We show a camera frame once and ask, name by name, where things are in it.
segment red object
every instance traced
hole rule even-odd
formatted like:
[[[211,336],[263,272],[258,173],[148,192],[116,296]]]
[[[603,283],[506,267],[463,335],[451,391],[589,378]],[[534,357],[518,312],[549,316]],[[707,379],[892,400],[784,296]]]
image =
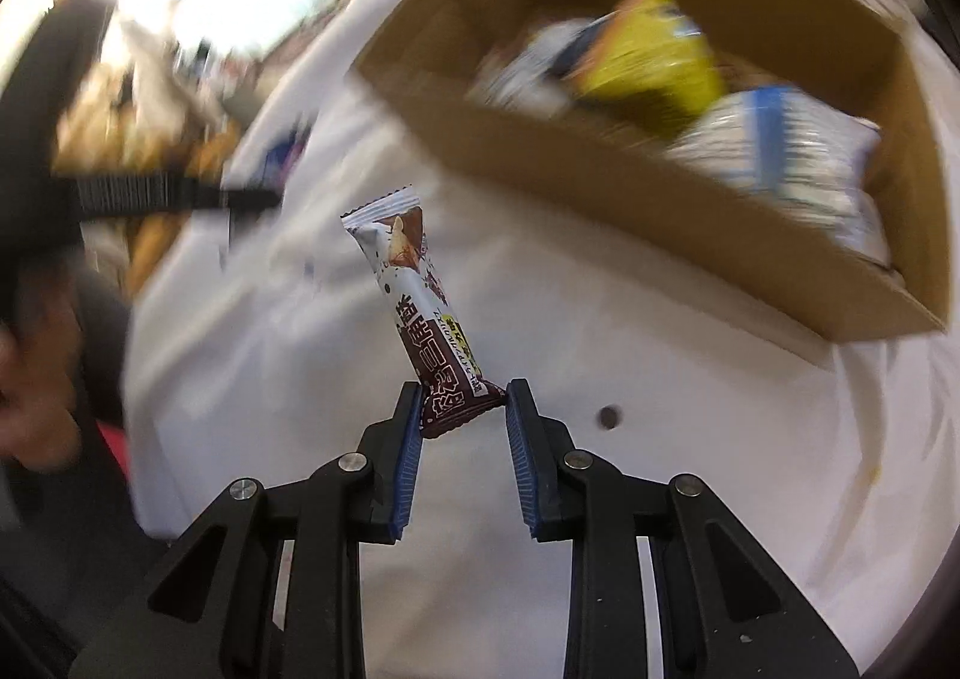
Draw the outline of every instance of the red object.
[[[110,425],[104,425],[103,423],[98,422],[97,426],[99,426],[100,434],[104,436],[104,441],[107,442],[107,446],[109,446],[113,457],[116,459],[117,465],[119,465],[120,470],[123,471],[123,475],[126,476],[126,478],[130,478],[130,464],[128,463],[127,455],[127,436],[123,433],[123,430],[112,428]]]

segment brown and white wrapper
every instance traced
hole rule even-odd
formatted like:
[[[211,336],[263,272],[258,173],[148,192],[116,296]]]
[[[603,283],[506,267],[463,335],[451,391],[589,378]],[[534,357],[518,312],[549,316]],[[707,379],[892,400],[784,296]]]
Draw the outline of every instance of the brown and white wrapper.
[[[341,218],[376,275],[427,388],[421,435],[436,438],[502,404],[503,390],[483,378],[427,255],[424,211],[411,188],[400,189]]]

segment person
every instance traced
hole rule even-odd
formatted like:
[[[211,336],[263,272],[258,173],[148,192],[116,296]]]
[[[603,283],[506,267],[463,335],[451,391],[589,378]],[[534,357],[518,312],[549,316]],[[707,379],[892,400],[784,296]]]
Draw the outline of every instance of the person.
[[[2,634],[36,620],[75,653],[166,549],[133,519],[98,426],[123,426],[128,308],[65,263],[22,278],[20,295],[16,335],[0,329],[0,658]]]

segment white and blue package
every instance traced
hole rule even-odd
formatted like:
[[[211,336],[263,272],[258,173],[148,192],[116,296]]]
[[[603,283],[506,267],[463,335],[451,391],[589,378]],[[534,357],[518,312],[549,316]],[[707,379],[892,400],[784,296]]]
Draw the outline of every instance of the white and blue package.
[[[886,266],[880,217],[861,188],[880,128],[792,86],[729,94],[709,107],[667,156],[787,215],[830,230],[842,245]]]

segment silver rivet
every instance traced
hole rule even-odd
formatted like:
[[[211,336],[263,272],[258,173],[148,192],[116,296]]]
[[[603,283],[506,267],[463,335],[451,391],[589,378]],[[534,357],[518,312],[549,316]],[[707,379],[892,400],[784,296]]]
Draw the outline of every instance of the silver rivet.
[[[347,452],[337,460],[337,465],[340,466],[341,471],[355,473],[356,471],[362,471],[363,468],[366,467],[367,459],[360,452]]]
[[[567,452],[563,456],[563,465],[573,468],[574,471],[586,471],[593,465],[593,457],[582,449],[573,449],[573,452]]]
[[[693,476],[692,473],[683,473],[681,476],[677,476],[673,486],[677,488],[680,495],[686,495],[687,497],[697,497],[700,492],[704,491],[704,482]]]
[[[230,484],[230,497],[234,500],[249,500],[256,495],[256,481],[251,478],[238,478]]]

